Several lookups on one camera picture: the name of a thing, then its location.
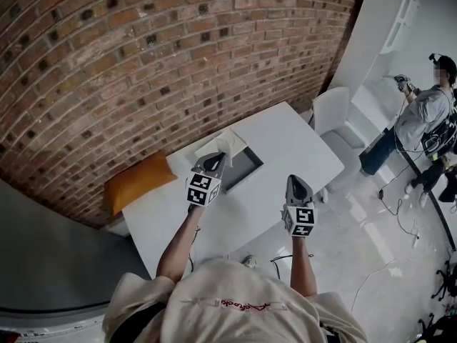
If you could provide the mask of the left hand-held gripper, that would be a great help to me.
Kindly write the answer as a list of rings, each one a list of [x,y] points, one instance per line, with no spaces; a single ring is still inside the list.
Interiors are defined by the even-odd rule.
[[[186,200],[207,207],[219,194],[228,156],[224,151],[200,157],[191,169],[186,185]]]

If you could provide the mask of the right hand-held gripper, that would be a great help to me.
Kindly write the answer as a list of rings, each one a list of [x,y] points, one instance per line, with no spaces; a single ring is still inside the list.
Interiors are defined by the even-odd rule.
[[[300,177],[290,174],[286,182],[281,219],[292,237],[308,237],[317,222],[313,190]]]

